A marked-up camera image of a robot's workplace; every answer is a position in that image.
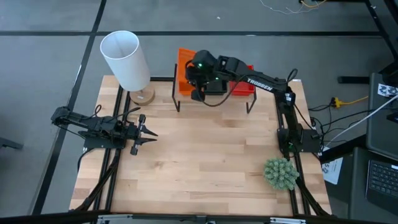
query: white lampshade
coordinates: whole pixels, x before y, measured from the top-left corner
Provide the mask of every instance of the white lampshade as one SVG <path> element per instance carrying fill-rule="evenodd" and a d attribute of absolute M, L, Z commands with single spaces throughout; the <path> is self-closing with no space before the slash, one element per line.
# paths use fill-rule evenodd
<path fill-rule="evenodd" d="M 99 48 L 122 88 L 139 91 L 149 84 L 148 65 L 135 34 L 125 30 L 112 32 Z"/>

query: table lamp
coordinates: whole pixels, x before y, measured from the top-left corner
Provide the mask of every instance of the table lamp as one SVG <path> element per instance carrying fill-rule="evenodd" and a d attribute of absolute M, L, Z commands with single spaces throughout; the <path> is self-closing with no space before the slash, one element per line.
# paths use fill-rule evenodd
<path fill-rule="evenodd" d="M 112 32 L 99 48 L 122 88 L 130 91 L 131 100 L 137 105 L 151 103 L 155 90 L 149 86 L 150 73 L 138 37 L 125 30 Z"/>

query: white cable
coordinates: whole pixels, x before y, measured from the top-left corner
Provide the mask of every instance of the white cable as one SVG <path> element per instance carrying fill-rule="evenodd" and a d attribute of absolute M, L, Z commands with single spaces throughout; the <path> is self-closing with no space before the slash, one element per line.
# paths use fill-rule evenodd
<path fill-rule="evenodd" d="M 298 11 L 292 11 L 292 10 L 289 9 L 288 7 L 285 7 L 285 8 L 286 8 L 287 10 L 289 10 L 290 12 L 284 12 L 284 11 L 281 11 L 281 10 L 273 9 L 273 8 L 270 7 L 270 6 L 267 6 L 266 4 L 264 4 L 264 2 L 263 2 L 262 0 L 260 0 L 260 2 L 261 2 L 261 4 L 262 4 L 264 7 L 268 8 L 268 9 L 274 11 L 274 12 L 283 13 L 283 14 L 285 14 L 285 15 L 300 14 L 300 13 L 303 13 L 303 12 L 310 12 L 310 11 L 312 11 L 312 10 L 314 10 L 314 9 L 319 9 L 319 4 L 317 3 L 317 6 L 318 6 L 318 7 L 314 7 L 314 8 L 311 8 L 311 9 L 309 9 L 309 10 L 306 10 L 306 11 L 301 11 L 301 10 L 303 9 L 303 7 L 304 7 L 304 5 L 302 4 L 302 5 L 301 5 L 301 8 L 300 8 Z"/>
<path fill-rule="evenodd" d="M 392 99 L 390 99 L 389 101 L 387 101 L 386 103 L 384 103 L 383 105 L 381 105 L 378 109 L 376 109 L 375 111 L 373 111 L 371 114 L 367 115 L 365 118 L 363 118 L 361 121 L 358 121 L 357 123 L 355 123 L 354 125 L 352 125 L 351 127 L 347 128 L 346 130 L 340 132 L 338 135 L 336 135 L 332 140 L 330 140 L 330 142 L 328 144 L 326 144 L 325 147 L 327 147 L 331 142 L 333 142 L 336 138 L 338 138 L 339 136 L 341 136 L 342 134 L 344 134 L 345 132 L 347 132 L 348 130 L 350 130 L 351 128 L 359 125 L 360 123 L 362 123 L 363 121 L 367 120 L 368 118 L 370 118 L 371 116 L 373 116 L 375 113 L 377 113 L 379 110 L 381 110 L 383 107 L 385 107 L 386 105 L 388 105 L 390 102 L 394 101 L 395 99 L 398 98 L 398 95 L 396 95 L 395 97 L 393 97 Z"/>

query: lamp base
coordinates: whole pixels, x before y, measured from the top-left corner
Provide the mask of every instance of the lamp base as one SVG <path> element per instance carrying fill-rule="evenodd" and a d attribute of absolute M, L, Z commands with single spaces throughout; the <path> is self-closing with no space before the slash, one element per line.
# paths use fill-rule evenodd
<path fill-rule="evenodd" d="M 151 103 L 155 98 L 155 89 L 147 86 L 140 91 L 130 92 L 130 99 L 139 106 L 145 106 Z"/>

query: yellow cable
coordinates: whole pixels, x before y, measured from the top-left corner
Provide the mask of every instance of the yellow cable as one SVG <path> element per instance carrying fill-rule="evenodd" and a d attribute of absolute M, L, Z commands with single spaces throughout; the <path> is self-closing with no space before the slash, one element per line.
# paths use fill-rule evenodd
<path fill-rule="evenodd" d="M 313 5 L 313 6 L 307 5 L 307 4 L 304 2 L 304 0 L 302 0 L 301 3 L 302 3 L 304 6 L 307 6 L 307 7 L 318 7 L 320 4 L 325 3 L 326 1 L 327 1 L 327 0 L 323 0 L 322 2 L 318 3 L 317 5 Z"/>
<path fill-rule="evenodd" d="M 365 96 L 364 98 L 361 98 L 361 99 L 358 99 L 358 100 L 354 100 L 354 101 L 349 102 L 349 103 L 341 102 L 341 105 L 352 105 L 352 104 L 357 103 L 359 101 L 363 101 L 363 100 L 365 100 L 367 98 L 368 98 L 368 96 Z"/>

